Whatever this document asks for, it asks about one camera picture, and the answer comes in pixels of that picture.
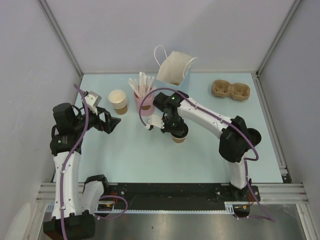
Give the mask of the single brown paper cup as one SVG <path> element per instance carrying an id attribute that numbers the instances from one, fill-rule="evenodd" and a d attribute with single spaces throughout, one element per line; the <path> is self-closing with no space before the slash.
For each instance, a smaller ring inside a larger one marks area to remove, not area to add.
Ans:
<path id="1" fill-rule="evenodd" d="M 175 143 L 180 144 L 180 143 L 183 143 L 183 142 L 185 141 L 186 136 L 184 136 L 184 137 L 177 137 L 177 136 L 173 136 L 173 135 L 172 135 L 172 139 L 173 139 L 173 141 L 174 141 Z"/>

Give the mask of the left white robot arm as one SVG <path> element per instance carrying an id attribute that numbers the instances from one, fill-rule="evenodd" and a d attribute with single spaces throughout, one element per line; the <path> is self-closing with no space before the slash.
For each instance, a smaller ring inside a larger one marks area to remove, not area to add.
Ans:
<path id="1" fill-rule="evenodd" d="M 79 166 L 84 134 L 91 128 L 111 134 L 121 122 L 102 107 L 97 113 L 70 104 L 55 106 L 55 125 L 51 131 L 50 149 L 53 155 L 56 184 L 51 220 L 43 224 L 43 232 L 52 240 L 86 240 L 96 232 L 94 212 L 99 200 L 110 196 L 107 178 L 94 175 L 86 179 L 79 190 Z"/>

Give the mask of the white and blue paper bag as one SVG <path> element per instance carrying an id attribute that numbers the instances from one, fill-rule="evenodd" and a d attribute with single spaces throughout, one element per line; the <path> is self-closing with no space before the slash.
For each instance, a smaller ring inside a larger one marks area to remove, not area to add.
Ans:
<path id="1" fill-rule="evenodd" d="M 158 48 L 162 48 L 165 55 L 165 60 L 162 63 L 158 61 L 156 56 Z M 159 71 L 156 79 L 162 83 L 171 85 L 174 82 L 182 83 L 192 64 L 199 59 L 198 57 L 192 57 L 189 54 L 179 51 L 172 51 L 170 55 L 167 55 L 166 49 L 163 45 L 155 47 L 153 56 L 159 65 Z"/>

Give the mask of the black plastic cup lid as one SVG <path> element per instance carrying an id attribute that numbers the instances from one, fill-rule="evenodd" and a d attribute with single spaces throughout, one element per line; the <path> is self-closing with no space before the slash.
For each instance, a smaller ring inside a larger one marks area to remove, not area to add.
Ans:
<path id="1" fill-rule="evenodd" d="M 183 124 L 179 129 L 175 129 L 171 135 L 177 139 L 185 138 L 189 133 L 189 128 L 186 124 Z"/>

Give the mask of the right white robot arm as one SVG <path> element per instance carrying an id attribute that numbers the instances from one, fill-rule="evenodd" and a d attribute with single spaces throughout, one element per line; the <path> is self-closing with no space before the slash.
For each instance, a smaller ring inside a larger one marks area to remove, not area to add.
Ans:
<path id="1" fill-rule="evenodd" d="M 246 155 L 249 150 L 255 150 L 255 146 L 261 141 L 260 136 L 254 136 L 257 133 L 255 129 L 248 128 L 242 117 L 219 115 L 196 104 L 181 91 L 172 95 L 160 92 L 154 97 L 153 106 L 162 115 L 149 117 L 148 129 L 160 128 L 162 133 L 171 134 L 176 143 L 183 142 L 189 134 L 185 120 L 194 122 L 216 136 L 219 140 L 218 152 L 229 166 L 231 196 L 237 201 L 248 196 L 251 182 Z"/>

